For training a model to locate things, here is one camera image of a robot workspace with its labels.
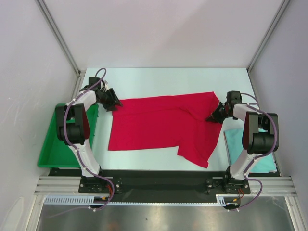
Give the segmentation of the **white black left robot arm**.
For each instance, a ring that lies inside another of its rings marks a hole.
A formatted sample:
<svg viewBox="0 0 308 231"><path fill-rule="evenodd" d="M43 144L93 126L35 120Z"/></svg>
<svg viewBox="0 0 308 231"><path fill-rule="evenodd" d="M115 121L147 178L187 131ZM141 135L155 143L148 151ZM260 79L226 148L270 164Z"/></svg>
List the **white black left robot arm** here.
<svg viewBox="0 0 308 231"><path fill-rule="evenodd" d="M99 176L101 167L90 147L90 125L86 114L92 105L98 103L108 112L123 105L114 89L109 88L103 78L90 77L88 85L76 98L67 104L56 106L55 118L57 138L74 153L82 176L92 177L89 186L99 193L106 188L106 180Z"/></svg>

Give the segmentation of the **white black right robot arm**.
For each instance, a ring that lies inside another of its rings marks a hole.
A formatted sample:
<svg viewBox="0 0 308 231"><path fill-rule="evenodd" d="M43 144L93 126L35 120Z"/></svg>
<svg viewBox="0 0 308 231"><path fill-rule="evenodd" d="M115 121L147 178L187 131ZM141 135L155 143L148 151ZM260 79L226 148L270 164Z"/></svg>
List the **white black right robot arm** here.
<svg viewBox="0 0 308 231"><path fill-rule="evenodd" d="M255 164L279 147L279 118L276 113L267 113L242 102L239 91L229 91L226 102L220 102L206 119L207 122L222 124L226 118L244 122L242 135L243 150L237 160L225 171L222 188L233 193L248 184L248 175Z"/></svg>

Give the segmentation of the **red t-shirt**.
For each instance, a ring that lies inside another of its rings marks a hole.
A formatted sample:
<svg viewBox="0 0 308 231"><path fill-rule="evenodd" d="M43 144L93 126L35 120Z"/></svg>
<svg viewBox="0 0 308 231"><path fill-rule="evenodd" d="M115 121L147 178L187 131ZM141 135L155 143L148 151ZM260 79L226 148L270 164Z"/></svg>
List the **red t-shirt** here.
<svg viewBox="0 0 308 231"><path fill-rule="evenodd" d="M213 92L124 99L112 113L109 151L177 147L179 156L207 168L222 124L208 122L219 99Z"/></svg>

